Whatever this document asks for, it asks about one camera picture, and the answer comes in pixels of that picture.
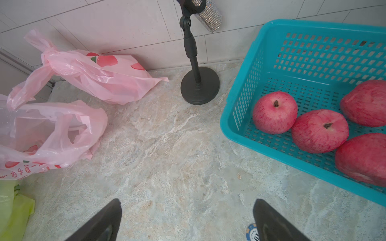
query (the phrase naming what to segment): green plastic bag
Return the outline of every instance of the green plastic bag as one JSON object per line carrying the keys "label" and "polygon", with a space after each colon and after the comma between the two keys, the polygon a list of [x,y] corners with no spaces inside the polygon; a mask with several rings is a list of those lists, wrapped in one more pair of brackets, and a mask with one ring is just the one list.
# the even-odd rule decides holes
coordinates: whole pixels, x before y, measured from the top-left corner
{"label": "green plastic bag", "polygon": [[12,214],[12,206],[14,204],[14,187],[16,186],[17,181],[0,181],[0,237]]}
{"label": "green plastic bag", "polygon": [[0,212],[5,213],[0,220],[1,241],[21,241],[28,217],[35,210],[35,201],[14,191],[15,184],[15,181],[0,181]]}

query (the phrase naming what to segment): apple print on bag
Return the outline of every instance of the apple print on bag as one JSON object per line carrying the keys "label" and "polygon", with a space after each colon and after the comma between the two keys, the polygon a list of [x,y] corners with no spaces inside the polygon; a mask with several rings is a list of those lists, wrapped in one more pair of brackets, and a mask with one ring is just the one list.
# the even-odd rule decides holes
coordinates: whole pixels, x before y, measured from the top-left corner
{"label": "apple print on bag", "polygon": [[145,70],[145,68],[142,67],[142,65],[141,65],[140,63],[132,64],[132,65],[131,65],[131,68],[133,68],[133,69],[139,69],[139,70]]}
{"label": "apple print on bag", "polygon": [[100,67],[105,67],[105,66],[113,66],[118,64],[118,60],[115,56],[104,56],[104,55],[98,55],[96,53],[90,52],[86,56],[92,56],[91,60],[94,61],[97,65]]}

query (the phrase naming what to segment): pink plastic bag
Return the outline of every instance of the pink plastic bag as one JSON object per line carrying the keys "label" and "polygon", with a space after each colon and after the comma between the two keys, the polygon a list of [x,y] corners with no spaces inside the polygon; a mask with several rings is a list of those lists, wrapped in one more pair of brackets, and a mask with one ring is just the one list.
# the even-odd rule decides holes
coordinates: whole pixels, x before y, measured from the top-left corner
{"label": "pink plastic bag", "polygon": [[105,111],[83,101],[25,104],[9,112],[0,95],[0,180],[91,159],[107,126]]}
{"label": "pink plastic bag", "polygon": [[31,30],[24,38],[43,52],[43,66],[14,87],[8,96],[10,111],[34,97],[53,75],[110,104],[139,100],[159,81],[168,81],[166,77],[152,78],[131,55],[100,56],[84,50],[60,52],[37,30]]}

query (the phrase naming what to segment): tile grout line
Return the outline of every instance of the tile grout line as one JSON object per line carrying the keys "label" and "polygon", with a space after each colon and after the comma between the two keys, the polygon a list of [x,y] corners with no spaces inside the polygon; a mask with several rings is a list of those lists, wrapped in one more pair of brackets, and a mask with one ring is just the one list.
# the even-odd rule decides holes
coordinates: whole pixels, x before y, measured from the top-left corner
{"label": "tile grout line", "polygon": [[[88,3],[88,1],[87,0],[85,0],[86,1],[86,3],[87,3],[87,5],[90,5],[91,3]],[[98,1],[96,1],[96,2],[100,2],[100,0],[98,0]]]}
{"label": "tile grout line", "polygon": [[60,35],[63,36],[64,39],[66,39],[73,47],[74,49],[76,49],[76,47],[61,33],[59,32],[59,30],[57,30],[47,19],[45,19],[58,33],[60,33]]}
{"label": "tile grout line", "polygon": [[[61,23],[70,33],[71,33],[71,31],[56,17],[56,16],[54,16],[58,21],[59,21],[59,23]],[[88,48],[86,48],[86,46],[73,34],[73,33],[71,33],[72,34],[72,36],[74,36],[74,38],[76,38],[76,40],[78,40],[79,41],[79,43],[85,48],[85,49],[87,49],[87,51],[89,51],[88,50]]]}
{"label": "tile grout line", "polygon": [[[100,1],[98,1],[98,2],[95,2],[95,3],[90,3],[90,4],[87,4],[87,5],[84,5],[84,6],[81,6],[81,7],[77,7],[77,8],[74,8],[74,9],[71,9],[71,10],[68,10],[68,11],[65,11],[65,12],[62,12],[62,13],[58,13],[58,14],[55,14],[55,15],[52,15],[52,16],[48,16],[48,17],[45,17],[45,18],[43,18],[43,19],[47,19],[47,18],[50,18],[50,17],[55,17],[55,16],[58,16],[58,15],[60,15],[60,14],[63,14],[63,13],[67,13],[67,12],[70,12],[70,11],[73,11],[73,10],[76,10],[76,9],[80,9],[80,8],[83,8],[83,7],[87,7],[87,6],[90,6],[90,5],[92,5],[92,4],[96,4],[96,3],[100,3],[100,2],[103,2],[104,0],[100,0]],[[17,28],[19,28],[19,27],[23,27],[23,26],[26,26],[26,25],[28,25],[28,24],[33,24],[33,23],[36,23],[36,22],[39,22],[39,21],[41,21],[41,20],[43,20],[43,19],[39,19],[39,20],[36,20],[36,21],[33,21],[33,22],[30,22],[30,23],[27,23],[27,24],[23,24],[23,25],[20,25],[20,26],[18,26],[18,27],[16,27],[16,28],[13,28],[13,29],[17,29]]]}
{"label": "tile grout line", "polygon": [[[199,67],[204,66],[204,65],[213,65],[213,64],[233,64],[233,63],[239,63],[242,62],[244,58],[239,58],[239,59],[234,59],[234,60],[225,60],[225,61],[215,61],[215,62],[210,62],[210,63],[204,63],[204,64],[198,64]],[[181,69],[181,68],[187,68],[190,67],[191,65],[182,65],[182,66],[175,66],[175,67],[166,67],[166,68],[161,68],[161,69],[148,69],[147,71],[164,71],[167,69]]]}
{"label": "tile grout line", "polygon": [[164,24],[165,24],[165,27],[166,27],[166,31],[168,32],[169,39],[170,39],[170,41],[171,41],[171,36],[170,36],[169,30],[168,30],[168,26],[166,25],[165,18],[164,18],[164,15],[162,14],[161,7],[159,6],[158,0],[157,0],[157,4],[158,4],[158,9],[159,9],[159,11],[161,12],[162,19],[164,20]]}
{"label": "tile grout line", "polygon": [[[379,7],[379,6],[385,6],[386,4],[382,4],[382,5],[377,5],[377,6],[370,6],[370,7]],[[81,7],[78,7],[78,8],[75,8],[75,9],[72,9],[72,10],[76,10],[76,9],[79,9],[79,8],[82,8],[82,7],[86,7],[86,6],[88,6],[88,5],[85,5],[85,6],[81,6]],[[349,11],[351,12],[351,10],[356,10],[356,9],[362,9],[362,8],[354,8],[354,9],[350,9]],[[330,12],[330,13],[338,13],[338,12],[345,12],[345,11],[348,11],[348,10],[342,10],[342,11],[337,11],[337,12]],[[67,30],[68,30],[68,28],[56,17],[57,15],[60,15],[60,14],[63,14],[63,13],[59,13],[59,14],[56,14],[56,15],[54,15],[54,16],[51,16],[51,17],[55,17]],[[315,16],[322,16],[322,15],[326,15],[326,14],[330,14],[330,13],[324,13],[324,14],[320,14],[320,15],[314,15],[314,16],[308,16],[308,17],[315,17]],[[31,23],[28,23],[28,24],[32,24],[32,23],[35,23],[35,22],[38,22],[38,21],[41,21],[41,20],[43,20],[43,19],[40,19],[40,20],[37,20],[37,21],[34,21],[34,22],[31,22]],[[19,28],[19,27],[23,27],[23,26],[25,26],[25,25],[28,25],[28,24],[24,24],[24,25],[22,25],[22,26],[18,26],[18,27],[16,27],[16,28],[13,28],[13,29],[17,29],[17,28]],[[206,35],[211,35],[211,34],[217,34],[217,33],[222,33],[222,32],[228,32],[228,31],[233,31],[233,30],[239,30],[239,29],[246,29],[246,28],[250,28],[250,27],[258,27],[258,26],[262,26],[262,25],[264,25],[264,24],[259,24],[259,25],[254,25],[254,26],[248,26],[248,27],[243,27],[243,28],[238,28],[238,29],[230,29],[230,30],[226,30],[226,31],[221,31],[221,32],[215,32],[215,33],[208,33],[208,34],[202,34],[202,35],[197,35],[197,36],[195,36],[195,37],[199,37],[199,36],[206,36]],[[71,33],[78,41],[79,41],[79,43],[80,44],[82,44],[83,46],[84,46],[84,44],[73,34],[73,33]],[[101,53],[101,54],[108,54],[108,53],[112,53],[112,52],[118,52],[118,51],[123,51],[123,50],[128,50],[128,49],[134,49],[134,48],[139,48],[139,47],[145,47],[145,46],[150,46],[150,45],[155,45],[155,44],[163,44],[163,43],[167,43],[167,42],[172,42],[172,41],[178,41],[178,40],[181,40],[181,39],[176,39],[176,40],[171,40],[171,41],[164,41],[164,42],[159,42],[159,43],[154,43],[154,44],[148,44],[148,45],[143,45],[143,46],[137,46],[137,47],[133,47],[133,48],[127,48],[127,49],[120,49],[120,50],[114,50],[114,51],[110,51],[110,52],[105,52],[105,53]]]}
{"label": "tile grout line", "polygon": [[346,17],[343,19],[342,23],[344,22],[344,20],[346,20],[347,16],[351,13],[351,10],[349,11],[349,13],[346,15]]}
{"label": "tile grout line", "polygon": [[209,63],[209,60],[208,60],[207,38],[205,37],[205,35],[204,35],[204,40],[205,40],[205,51],[207,52],[207,63]]}
{"label": "tile grout line", "polygon": [[[260,25],[250,26],[250,27],[239,28],[239,29],[247,29],[247,28],[258,27],[258,26],[263,26],[263,25],[264,25],[264,24],[260,24]],[[201,36],[206,36],[206,35],[211,35],[211,34],[224,33],[224,32],[229,32],[229,31],[239,30],[239,29],[231,29],[231,30],[226,30],[226,31],[222,31],[222,32],[216,32],[216,33],[208,33],[208,34],[196,35],[196,36],[194,36],[194,37],[201,37]],[[184,39],[184,38],[176,39],[176,40],[172,40],[172,41],[165,41],[165,42],[155,43],[155,44],[163,44],[163,43],[168,43],[168,42],[178,41],[178,40],[182,40],[182,39]],[[101,54],[109,54],[109,53],[112,53],[112,52],[118,52],[118,51],[123,51],[123,50],[128,50],[128,49],[135,49],[135,48],[140,48],[140,47],[146,47],[146,46],[155,45],[155,44],[148,44],[148,45],[143,45],[143,46],[138,46],[138,47],[133,47],[133,48],[114,50],[114,51],[105,52],[105,53],[101,53]]]}
{"label": "tile grout line", "polygon": [[[174,0],[172,0],[172,1],[173,1],[174,9],[176,10],[176,15],[177,15],[177,20],[178,20],[178,13],[177,13],[177,9],[176,9],[176,4],[174,3]],[[184,32],[182,31],[181,27],[180,27],[180,30],[181,30],[182,38],[184,38]]]}
{"label": "tile grout line", "polygon": [[317,12],[317,14],[316,14],[316,15],[318,15],[318,14],[319,14],[319,12],[320,12],[320,10],[321,10],[321,8],[322,8],[323,4],[324,4],[324,1],[325,1],[325,0],[323,0],[323,2],[322,2],[322,5],[320,6],[320,8],[319,8],[319,11]]}
{"label": "tile grout line", "polygon": [[303,3],[301,4],[301,7],[300,7],[300,9],[299,9],[299,13],[298,13],[298,15],[296,16],[296,18],[298,18],[299,17],[299,14],[300,14],[300,11],[301,11],[301,8],[303,7],[303,4],[304,4],[304,2],[305,2],[306,0],[303,0]]}
{"label": "tile grout line", "polygon": [[11,20],[14,24],[16,24],[18,27],[20,27],[17,23],[15,23],[12,19],[8,18],[9,20]]}
{"label": "tile grout line", "polygon": [[[0,20],[0,22],[2,22],[3,24],[5,24],[3,21]],[[10,28],[7,24],[5,24],[8,28]],[[11,28],[12,29],[12,28]]]}

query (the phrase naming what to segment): white wall tile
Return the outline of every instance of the white wall tile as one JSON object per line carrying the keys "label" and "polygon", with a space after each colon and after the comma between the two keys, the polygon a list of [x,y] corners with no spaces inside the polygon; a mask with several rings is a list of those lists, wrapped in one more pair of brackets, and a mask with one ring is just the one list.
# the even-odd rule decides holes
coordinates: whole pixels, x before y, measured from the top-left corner
{"label": "white wall tile", "polygon": [[176,0],[158,0],[159,7],[164,17],[166,27],[168,29],[170,39],[182,39],[183,35],[181,27],[179,26],[179,18],[177,16],[176,8],[174,7]]}
{"label": "white wall tile", "polygon": [[21,26],[85,5],[85,0],[5,0],[0,12]]}
{"label": "white wall tile", "polygon": [[[175,7],[175,10],[177,12],[177,19],[179,22],[179,19],[182,17],[182,10],[181,10],[181,6],[179,5],[178,1],[176,1],[176,0],[174,0],[174,7]],[[191,20],[190,30],[194,36],[210,34],[210,32],[202,25],[202,23],[196,18],[196,16],[192,15],[190,17],[190,20]]]}
{"label": "white wall tile", "polygon": [[7,30],[10,30],[11,28],[8,27],[7,24],[3,23],[2,21],[0,21],[0,32],[4,32],[4,31],[7,31]]}
{"label": "white wall tile", "polygon": [[0,59],[0,94],[8,96],[12,91],[12,88],[21,82],[25,81],[28,77],[24,72],[16,69],[12,65]]}
{"label": "white wall tile", "polygon": [[49,38],[59,50],[67,51],[75,49],[75,47],[45,19],[0,33],[0,47],[31,66],[41,64],[42,53],[24,39],[24,36],[31,29],[39,30],[44,36]]}
{"label": "white wall tile", "polygon": [[350,12],[350,10],[343,11],[343,12],[337,12],[337,13],[327,13],[327,14],[323,14],[323,15],[305,17],[305,18],[301,18],[298,20],[341,23],[341,22],[343,22],[345,17],[347,17],[347,14],[349,14],[349,12]]}
{"label": "white wall tile", "polygon": [[75,48],[87,50],[87,48],[55,16],[47,18],[46,20]]}
{"label": "white wall tile", "polygon": [[317,15],[323,2],[324,0],[304,0],[298,18]]}
{"label": "white wall tile", "polygon": [[[265,24],[274,19],[295,19],[303,0],[214,0],[222,14],[218,32]],[[181,7],[177,9],[182,16]],[[194,36],[208,34],[202,24],[192,18],[191,31]]]}
{"label": "white wall tile", "polygon": [[[207,62],[205,37],[195,37],[195,40],[198,63],[204,64]],[[133,55],[146,70],[190,65],[190,60],[185,53],[183,39],[111,52],[109,55]]]}
{"label": "white wall tile", "polygon": [[261,26],[205,35],[208,62],[245,58]]}
{"label": "white wall tile", "polygon": [[10,28],[16,28],[19,25],[15,24],[12,20],[10,20],[7,16],[5,16],[3,13],[0,13],[0,21],[5,23]]}
{"label": "white wall tile", "polygon": [[332,13],[386,4],[385,0],[325,0],[319,13]]}
{"label": "white wall tile", "polygon": [[386,27],[386,6],[351,10],[344,22]]}
{"label": "white wall tile", "polygon": [[157,0],[105,0],[56,17],[99,53],[170,41]]}

